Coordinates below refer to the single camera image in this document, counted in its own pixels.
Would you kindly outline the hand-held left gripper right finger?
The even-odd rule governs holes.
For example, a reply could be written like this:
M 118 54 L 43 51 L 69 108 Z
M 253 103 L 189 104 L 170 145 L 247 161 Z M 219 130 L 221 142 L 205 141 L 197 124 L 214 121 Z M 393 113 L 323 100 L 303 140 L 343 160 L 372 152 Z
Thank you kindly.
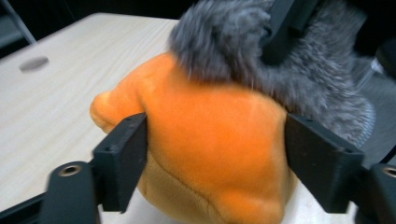
M 288 114 L 285 126 L 291 170 L 327 213 L 345 213 L 352 177 L 364 155 L 318 122 Z

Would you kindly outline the orange plush toy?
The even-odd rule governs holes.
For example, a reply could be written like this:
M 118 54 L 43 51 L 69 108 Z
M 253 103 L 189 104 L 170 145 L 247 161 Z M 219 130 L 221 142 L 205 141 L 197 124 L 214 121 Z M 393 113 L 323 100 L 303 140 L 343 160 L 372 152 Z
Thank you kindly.
M 186 224 L 280 224 L 297 179 L 287 165 L 285 110 L 233 83 L 188 78 L 166 52 L 96 96 L 93 121 L 110 133 L 148 116 L 148 164 L 138 189 Z

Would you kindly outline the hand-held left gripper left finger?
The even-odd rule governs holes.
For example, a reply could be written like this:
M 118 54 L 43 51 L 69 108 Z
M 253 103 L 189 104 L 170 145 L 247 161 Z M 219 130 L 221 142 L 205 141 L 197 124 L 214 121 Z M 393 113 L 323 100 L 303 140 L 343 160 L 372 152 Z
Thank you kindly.
M 93 167 L 102 177 L 104 211 L 125 213 L 147 164 L 147 115 L 123 119 L 93 151 Z

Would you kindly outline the round grey table grommet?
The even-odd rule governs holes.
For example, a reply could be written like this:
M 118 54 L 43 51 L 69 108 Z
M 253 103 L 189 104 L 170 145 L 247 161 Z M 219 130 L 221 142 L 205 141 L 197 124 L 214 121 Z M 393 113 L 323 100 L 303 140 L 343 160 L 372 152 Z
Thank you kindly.
M 20 64 L 19 69 L 23 73 L 33 72 L 39 70 L 49 63 L 49 58 L 46 56 L 38 56 L 31 58 Z

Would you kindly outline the grey fuzzy hat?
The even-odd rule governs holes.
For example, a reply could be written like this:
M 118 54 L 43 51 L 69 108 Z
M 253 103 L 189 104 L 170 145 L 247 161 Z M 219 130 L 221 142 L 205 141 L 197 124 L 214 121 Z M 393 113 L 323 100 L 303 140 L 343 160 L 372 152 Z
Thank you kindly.
M 188 77 L 260 91 L 361 147 L 375 126 L 375 109 L 355 80 L 369 63 L 353 50 L 363 13 L 347 0 L 319 0 L 302 37 L 272 65 L 261 42 L 275 34 L 275 2 L 201 0 L 173 29 L 169 49 Z

